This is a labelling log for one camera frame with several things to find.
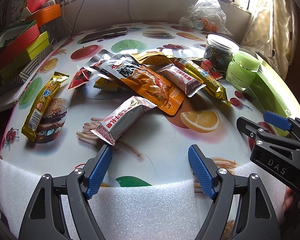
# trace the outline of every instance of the white wall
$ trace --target white wall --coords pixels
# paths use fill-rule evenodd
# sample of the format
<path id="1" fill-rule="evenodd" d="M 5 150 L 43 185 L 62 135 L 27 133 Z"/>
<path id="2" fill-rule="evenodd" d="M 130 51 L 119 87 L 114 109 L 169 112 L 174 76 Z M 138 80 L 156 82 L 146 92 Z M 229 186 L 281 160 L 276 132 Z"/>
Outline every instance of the white wall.
<path id="1" fill-rule="evenodd" d="M 68 22 L 74 25 L 75 18 L 83 0 L 71 3 Z M 196 0 L 130 0 L 130 12 L 134 22 L 179 20 L 187 15 L 187 9 Z M 250 14 L 233 5 L 219 1 L 227 15 L 226 28 L 233 34 L 232 39 L 240 43 Z M 78 16 L 74 33 L 101 26 L 129 23 L 128 0 L 85 0 Z M 70 35 L 65 26 L 65 34 Z"/>

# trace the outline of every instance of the plastic bag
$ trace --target plastic bag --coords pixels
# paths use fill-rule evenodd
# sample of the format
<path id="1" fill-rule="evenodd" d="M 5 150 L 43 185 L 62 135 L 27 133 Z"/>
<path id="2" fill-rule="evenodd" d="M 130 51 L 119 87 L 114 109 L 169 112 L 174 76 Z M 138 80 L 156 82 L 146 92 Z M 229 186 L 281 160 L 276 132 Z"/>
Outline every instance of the plastic bag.
<path id="1" fill-rule="evenodd" d="M 189 17 L 181 17 L 180 25 L 208 33 L 232 35 L 225 27 L 226 14 L 220 8 L 218 0 L 197 0 L 188 12 Z"/>

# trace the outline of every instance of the orange object in bag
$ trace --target orange object in bag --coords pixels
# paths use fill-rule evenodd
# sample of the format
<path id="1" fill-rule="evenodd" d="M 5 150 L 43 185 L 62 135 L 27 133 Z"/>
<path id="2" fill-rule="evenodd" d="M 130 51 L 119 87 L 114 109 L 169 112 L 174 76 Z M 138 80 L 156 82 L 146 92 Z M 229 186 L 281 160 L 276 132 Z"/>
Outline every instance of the orange object in bag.
<path id="1" fill-rule="evenodd" d="M 118 54 L 100 66 L 120 79 L 139 95 L 174 115 L 185 99 L 185 93 L 165 77 L 138 63 L 129 54 Z"/>

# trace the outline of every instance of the printed cherry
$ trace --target printed cherry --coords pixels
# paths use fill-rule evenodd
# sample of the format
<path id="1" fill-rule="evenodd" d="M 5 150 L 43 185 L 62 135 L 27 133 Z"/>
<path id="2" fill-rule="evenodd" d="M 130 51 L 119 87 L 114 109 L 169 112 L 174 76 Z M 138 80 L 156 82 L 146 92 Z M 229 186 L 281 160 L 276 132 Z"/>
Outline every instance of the printed cherry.
<path id="1" fill-rule="evenodd" d="M 3 139 L 3 143 L 4 144 L 8 144 L 10 147 L 10 142 L 13 141 L 15 138 L 19 138 L 19 136 L 17 135 L 17 132 L 19 129 L 14 129 L 13 127 L 11 127 L 11 129 L 7 132 L 6 134 L 6 138 Z"/>
<path id="2" fill-rule="evenodd" d="M 240 105 L 240 102 L 238 99 L 236 98 L 230 98 L 230 102 L 233 106 L 239 106 Z"/>
<path id="3" fill-rule="evenodd" d="M 250 109 L 249 106 L 246 106 L 246 105 L 244 105 L 244 104 L 241 104 L 240 101 L 239 101 L 237 98 L 230 98 L 230 102 L 231 102 L 231 104 L 232 104 L 233 106 L 243 105 L 243 106 L 245 106 L 245 107 L 247 107 L 247 108 Z"/>
<path id="4" fill-rule="evenodd" d="M 249 100 L 249 99 L 252 98 L 252 96 L 250 96 L 250 95 L 249 95 L 248 93 L 246 93 L 246 92 L 243 92 L 242 95 L 243 95 L 243 97 L 244 97 L 245 99 L 247 99 L 247 100 Z"/>
<path id="5" fill-rule="evenodd" d="M 240 91 L 238 91 L 238 90 L 236 90 L 236 91 L 234 92 L 234 95 L 235 95 L 237 98 L 242 98 L 242 93 L 241 93 Z"/>
<path id="6" fill-rule="evenodd" d="M 174 44 L 163 45 L 162 47 L 166 49 L 184 49 L 182 45 L 174 45 Z"/>

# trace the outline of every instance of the plastic jar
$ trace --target plastic jar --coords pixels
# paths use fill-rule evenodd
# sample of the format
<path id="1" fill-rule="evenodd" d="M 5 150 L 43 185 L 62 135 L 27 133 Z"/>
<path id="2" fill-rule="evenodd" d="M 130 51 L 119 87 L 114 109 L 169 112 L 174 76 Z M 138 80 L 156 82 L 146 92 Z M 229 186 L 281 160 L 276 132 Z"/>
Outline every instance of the plastic jar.
<path id="1" fill-rule="evenodd" d="M 219 72 L 226 72 L 233 54 L 239 50 L 239 46 L 233 41 L 219 35 L 209 34 L 204 58 L 211 61 Z"/>
<path id="2" fill-rule="evenodd" d="M 237 90 L 246 90 L 253 82 L 260 62 L 247 52 L 238 51 L 229 63 L 226 80 Z"/>

